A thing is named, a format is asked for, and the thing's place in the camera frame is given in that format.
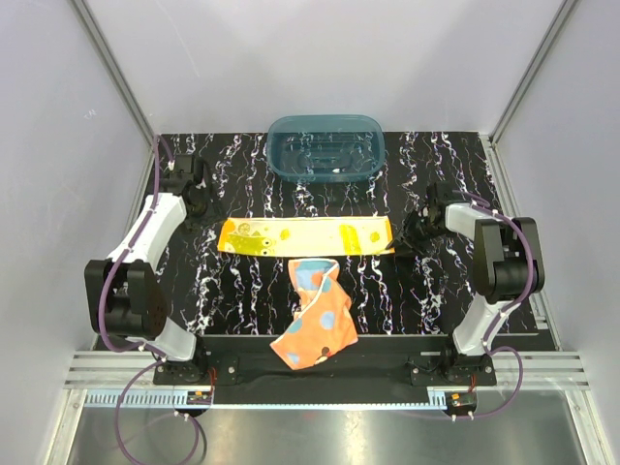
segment metal floor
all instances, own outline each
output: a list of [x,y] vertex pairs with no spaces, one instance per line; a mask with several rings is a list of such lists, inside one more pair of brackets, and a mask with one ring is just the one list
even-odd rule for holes
[[[480,393],[480,411],[502,402]],[[124,409],[123,437],[142,431],[166,413]],[[191,464],[585,464],[567,401],[561,392],[524,391],[504,413],[452,423],[431,412],[331,412],[212,410],[199,420],[208,439]],[[193,428],[163,420],[130,441],[128,449],[147,464],[175,464],[194,441]],[[68,463],[128,463],[115,448],[113,409],[85,408]]]

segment orange towel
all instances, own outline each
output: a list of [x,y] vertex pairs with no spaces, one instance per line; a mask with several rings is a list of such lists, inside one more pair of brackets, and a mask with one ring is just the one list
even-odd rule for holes
[[349,309],[351,299],[340,287],[338,262],[328,259],[289,261],[289,275],[301,297],[301,311],[271,348],[293,370],[327,360],[357,342]]

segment teal container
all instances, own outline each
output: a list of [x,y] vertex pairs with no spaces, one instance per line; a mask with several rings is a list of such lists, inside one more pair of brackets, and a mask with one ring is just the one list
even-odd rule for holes
[[384,165],[386,143],[368,116],[287,116],[269,128],[267,161],[285,181],[357,182]]

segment white wall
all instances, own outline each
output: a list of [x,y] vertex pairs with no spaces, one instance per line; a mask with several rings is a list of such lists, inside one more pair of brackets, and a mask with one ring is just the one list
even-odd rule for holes
[[122,238],[147,147],[68,2],[3,0],[0,57],[0,457],[29,465],[93,340],[84,266]]
[[490,132],[561,0],[88,0],[157,132]]
[[560,336],[581,352],[620,458],[620,3],[581,2],[500,140],[522,213],[539,223]]

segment black marble tabletop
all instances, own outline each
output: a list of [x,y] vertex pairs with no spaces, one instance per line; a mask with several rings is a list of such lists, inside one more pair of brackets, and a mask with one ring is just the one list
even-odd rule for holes
[[[426,185],[444,180],[499,207],[477,133],[386,133],[386,164],[358,183],[282,181],[267,166],[265,134],[166,135],[174,154],[200,155],[210,166],[221,204],[231,217],[386,215],[394,231],[418,209]],[[280,334],[299,299],[287,259],[221,254],[221,225],[177,230],[157,274],[171,317],[199,335]],[[427,255],[337,257],[338,281],[353,301],[359,334],[447,333],[462,320],[473,297],[469,281],[472,243],[438,239]],[[503,331],[532,333],[529,304],[511,315]]]

